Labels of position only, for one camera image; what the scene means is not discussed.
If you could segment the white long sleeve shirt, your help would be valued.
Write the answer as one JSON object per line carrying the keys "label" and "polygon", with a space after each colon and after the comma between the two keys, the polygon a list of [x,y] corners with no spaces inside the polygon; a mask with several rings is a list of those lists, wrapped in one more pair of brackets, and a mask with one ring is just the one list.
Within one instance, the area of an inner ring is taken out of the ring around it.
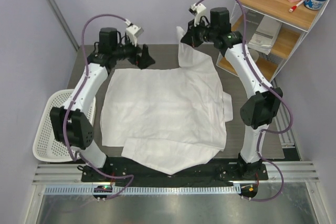
{"label": "white long sleeve shirt", "polygon": [[117,69],[104,99],[102,145],[173,175],[208,163],[226,147],[233,119],[211,56],[179,44],[175,69]]}

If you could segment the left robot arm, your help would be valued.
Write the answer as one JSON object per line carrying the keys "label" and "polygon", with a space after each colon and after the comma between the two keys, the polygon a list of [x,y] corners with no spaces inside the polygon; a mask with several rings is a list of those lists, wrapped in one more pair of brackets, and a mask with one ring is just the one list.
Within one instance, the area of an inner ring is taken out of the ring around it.
{"label": "left robot arm", "polygon": [[94,51],[86,58],[87,66],[68,100],[50,110],[50,119],[56,141],[63,143],[69,153],[79,154],[90,166],[98,180],[105,182],[112,174],[106,165],[107,156],[94,141],[94,129],[86,117],[100,86],[119,60],[128,60],[139,69],[145,69],[155,60],[147,45],[140,47],[138,37],[143,29],[131,24],[125,34],[115,28],[102,28]]}

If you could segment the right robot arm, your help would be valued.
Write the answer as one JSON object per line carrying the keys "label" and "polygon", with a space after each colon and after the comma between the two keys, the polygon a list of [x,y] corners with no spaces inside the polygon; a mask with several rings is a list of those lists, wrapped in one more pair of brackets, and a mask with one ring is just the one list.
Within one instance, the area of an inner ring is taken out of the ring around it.
{"label": "right robot arm", "polygon": [[273,88],[260,72],[243,44],[242,34],[232,30],[227,8],[212,8],[209,18],[205,17],[206,7],[203,4],[193,5],[189,11],[194,19],[188,22],[181,42],[193,48],[204,42],[212,43],[234,68],[245,88],[248,100],[240,108],[245,134],[238,154],[237,173],[242,179],[250,179],[261,170],[263,162],[259,155],[263,133],[277,115],[283,92],[280,88]]}

